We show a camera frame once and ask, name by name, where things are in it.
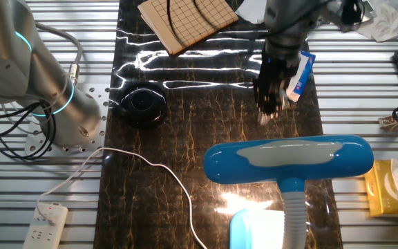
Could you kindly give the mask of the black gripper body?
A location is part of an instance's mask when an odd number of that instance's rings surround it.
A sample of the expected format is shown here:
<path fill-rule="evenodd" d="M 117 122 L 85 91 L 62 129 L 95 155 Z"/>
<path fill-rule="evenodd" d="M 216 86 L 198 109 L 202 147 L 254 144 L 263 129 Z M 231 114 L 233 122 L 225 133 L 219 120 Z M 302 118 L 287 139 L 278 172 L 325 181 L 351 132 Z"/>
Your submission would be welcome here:
<path fill-rule="evenodd" d="M 284 104 L 284 92 L 290 80 L 297 73 L 300 59 L 297 63 L 273 57 L 263 48 L 261 66 L 254 83 L 254 98 L 257 104 Z"/>

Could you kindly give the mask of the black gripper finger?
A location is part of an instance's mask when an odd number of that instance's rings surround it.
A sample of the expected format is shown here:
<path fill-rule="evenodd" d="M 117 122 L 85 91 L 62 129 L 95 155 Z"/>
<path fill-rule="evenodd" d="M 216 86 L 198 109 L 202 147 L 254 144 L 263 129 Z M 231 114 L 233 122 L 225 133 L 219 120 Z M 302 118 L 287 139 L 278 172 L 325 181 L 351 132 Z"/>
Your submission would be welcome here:
<path fill-rule="evenodd" d="M 278 110 L 286 110 L 290 108 L 290 101 L 288 100 L 286 91 L 280 88 L 277 92 L 277 109 Z"/>
<path fill-rule="evenodd" d="M 268 102 L 259 102 L 258 107 L 258 122 L 260 125 L 266 125 L 271 120 L 272 106 Z"/>

